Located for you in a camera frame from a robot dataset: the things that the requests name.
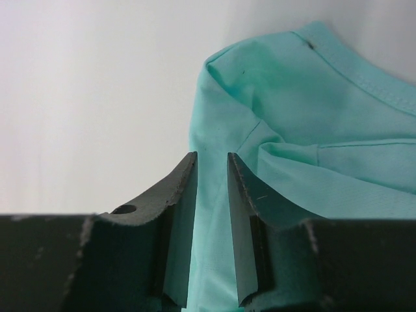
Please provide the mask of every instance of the turquoise cloth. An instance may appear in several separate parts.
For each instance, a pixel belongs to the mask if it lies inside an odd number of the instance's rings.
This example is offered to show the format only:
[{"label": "turquoise cloth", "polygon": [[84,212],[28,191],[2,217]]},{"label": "turquoise cloth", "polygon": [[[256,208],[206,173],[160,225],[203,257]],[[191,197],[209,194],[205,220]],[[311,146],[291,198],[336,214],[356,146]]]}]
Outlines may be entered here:
[{"label": "turquoise cloth", "polygon": [[416,217],[416,88],[358,57],[318,22],[209,58],[190,150],[198,151],[199,181],[187,311],[242,311],[229,151],[324,217]]}]

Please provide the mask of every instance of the white surface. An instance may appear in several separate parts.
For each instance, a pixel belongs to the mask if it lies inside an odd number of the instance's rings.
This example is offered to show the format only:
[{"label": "white surface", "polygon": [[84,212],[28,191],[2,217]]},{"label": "white surface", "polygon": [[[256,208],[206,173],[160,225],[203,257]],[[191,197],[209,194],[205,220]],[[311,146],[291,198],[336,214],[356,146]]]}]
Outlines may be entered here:
[{"label": "white surface", "polygon": [[111,211],[187,152],[214,52],[323,20],[416,83],[416,1],[0,0],[0,213]]}]

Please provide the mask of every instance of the teal shirt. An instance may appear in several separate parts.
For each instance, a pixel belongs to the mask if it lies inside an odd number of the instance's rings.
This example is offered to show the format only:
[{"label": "teal shirt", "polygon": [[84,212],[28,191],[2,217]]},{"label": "teal shirt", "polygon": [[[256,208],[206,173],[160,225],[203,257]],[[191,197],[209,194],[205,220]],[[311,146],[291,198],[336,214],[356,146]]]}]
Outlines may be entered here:
[{"label": "teal shirt", "polygon": [[187,311],[240,311],[227,153],[326,218],[416,217],[416,88],[321,23],[209,58],[190,127],[199,180]]}]

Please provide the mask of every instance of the neckline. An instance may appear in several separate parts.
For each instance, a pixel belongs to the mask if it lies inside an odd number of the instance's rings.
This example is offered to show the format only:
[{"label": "neckline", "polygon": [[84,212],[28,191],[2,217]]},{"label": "neckline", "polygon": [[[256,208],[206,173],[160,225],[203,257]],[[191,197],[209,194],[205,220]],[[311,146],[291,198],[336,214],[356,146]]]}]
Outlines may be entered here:
[{"label": "neckline", "polygon": [[416,87],[386,73],[344,45],[322,22],[293,31],[333,69],[380,101],[416,115]]}]

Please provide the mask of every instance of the screw hole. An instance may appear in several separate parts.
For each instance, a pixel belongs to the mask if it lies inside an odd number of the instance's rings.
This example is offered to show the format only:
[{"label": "screw hole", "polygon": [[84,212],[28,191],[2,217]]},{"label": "screw hole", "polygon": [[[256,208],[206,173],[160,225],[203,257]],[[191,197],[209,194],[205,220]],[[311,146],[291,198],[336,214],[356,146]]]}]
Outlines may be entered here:
[{"label": "screw hole", "polygon": [[121,205],[116,208],[111,214],[112,215],[124,215],[125,213],[133,213],[136,211],[136,206],[133,205]]}]

